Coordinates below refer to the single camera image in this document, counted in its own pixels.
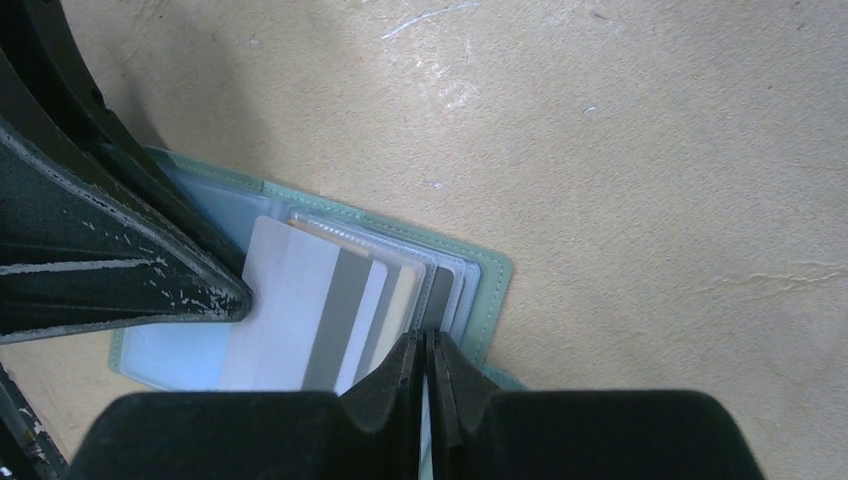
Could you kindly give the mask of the green card holder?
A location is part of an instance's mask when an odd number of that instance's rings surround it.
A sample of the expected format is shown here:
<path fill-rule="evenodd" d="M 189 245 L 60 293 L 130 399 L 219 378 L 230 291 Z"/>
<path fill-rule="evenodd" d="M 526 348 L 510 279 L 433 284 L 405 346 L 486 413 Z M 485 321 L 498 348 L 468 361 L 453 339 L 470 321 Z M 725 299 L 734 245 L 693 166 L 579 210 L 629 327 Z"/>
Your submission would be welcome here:
<path fill-rule="evenodd" d="M 153 148 L 151 157 L 245 254 L 253 293 L 236 323 L 116 330 L 108 364 L 165 391 L 343 393 L 418 327 L 485 361 L 513 273 L 496 251 Z"/>

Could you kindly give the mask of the grey card with magnetic stripe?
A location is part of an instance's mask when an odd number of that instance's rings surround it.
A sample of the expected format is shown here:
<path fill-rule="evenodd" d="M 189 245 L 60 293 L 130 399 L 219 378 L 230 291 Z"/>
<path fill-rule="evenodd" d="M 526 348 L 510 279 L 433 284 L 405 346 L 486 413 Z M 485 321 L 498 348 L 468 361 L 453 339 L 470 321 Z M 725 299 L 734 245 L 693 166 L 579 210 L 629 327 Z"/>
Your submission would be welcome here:
<path fill-rule="evenodd" d="M 242 277 L 253 293 L 252 309 L 231 329 L 218 389 L 350 388 L 387 266 L 260 216 Z"/>

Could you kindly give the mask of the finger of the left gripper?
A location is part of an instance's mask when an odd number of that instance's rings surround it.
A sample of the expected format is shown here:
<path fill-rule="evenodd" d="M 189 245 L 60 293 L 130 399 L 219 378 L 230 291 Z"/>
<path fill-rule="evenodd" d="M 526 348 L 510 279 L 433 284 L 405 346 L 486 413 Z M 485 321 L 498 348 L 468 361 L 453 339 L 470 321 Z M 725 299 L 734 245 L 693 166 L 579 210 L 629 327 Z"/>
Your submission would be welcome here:
<path fill-rule="evenodd" d="M 251 292 L 85 162 L 58 164 L 1 125 L 1 340 L 242 320 Z"/>
<path fill-rule="evenodd" d="M 241 250 L 168 178 L 104 101 L 58 1 L 4 1 L 1 50 L 47 116 L 123 186 L 238 275 Z"/>

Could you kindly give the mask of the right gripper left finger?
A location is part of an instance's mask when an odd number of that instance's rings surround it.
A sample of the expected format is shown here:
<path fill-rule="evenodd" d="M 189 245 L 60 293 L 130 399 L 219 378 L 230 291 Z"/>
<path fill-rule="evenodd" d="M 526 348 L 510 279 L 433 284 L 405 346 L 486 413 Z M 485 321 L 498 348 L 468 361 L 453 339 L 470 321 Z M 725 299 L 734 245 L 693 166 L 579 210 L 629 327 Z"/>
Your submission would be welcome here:
<path fill-rule="evenodd" d="M 96 419 L 73 479 L 414 479 L 424 337 L 402 335 L 342 395 L 147 392 Z"/>

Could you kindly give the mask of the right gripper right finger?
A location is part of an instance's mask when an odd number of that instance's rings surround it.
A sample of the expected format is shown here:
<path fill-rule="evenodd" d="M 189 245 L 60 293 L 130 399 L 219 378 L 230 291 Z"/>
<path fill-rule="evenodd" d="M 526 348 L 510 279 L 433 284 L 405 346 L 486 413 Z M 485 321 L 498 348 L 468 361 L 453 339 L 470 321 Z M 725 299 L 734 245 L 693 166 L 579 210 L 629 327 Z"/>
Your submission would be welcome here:
<path fill-rule="evenodd" d="M 692 390 L 507 391 L 425 337 L 436 479 L 761 479 L 728 411 Z"/>

